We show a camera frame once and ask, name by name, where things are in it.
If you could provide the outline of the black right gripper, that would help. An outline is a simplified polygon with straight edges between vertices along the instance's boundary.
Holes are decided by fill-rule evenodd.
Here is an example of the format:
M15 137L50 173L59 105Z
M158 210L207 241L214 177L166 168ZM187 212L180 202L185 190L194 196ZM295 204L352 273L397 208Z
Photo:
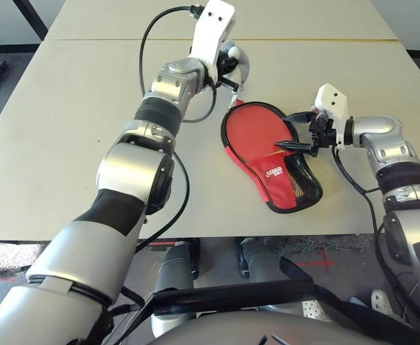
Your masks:
M318 155L320 148L329 148L336 145L336 129L332 128L333 119L325 113L316 115L314 111L300 111L290 114L286 120L292 123L309 124L309 132L311 133L312 144L281 141L275 145L284 150L294 152L310 152L312 157Z

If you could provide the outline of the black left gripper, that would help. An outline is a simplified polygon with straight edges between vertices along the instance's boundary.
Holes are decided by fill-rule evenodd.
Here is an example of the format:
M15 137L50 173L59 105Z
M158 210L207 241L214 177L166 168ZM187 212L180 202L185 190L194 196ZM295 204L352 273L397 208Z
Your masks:
M216 88L224 86L231 91L238 91L241 73L238 70L240 52L236 46L220 50L216 61Z

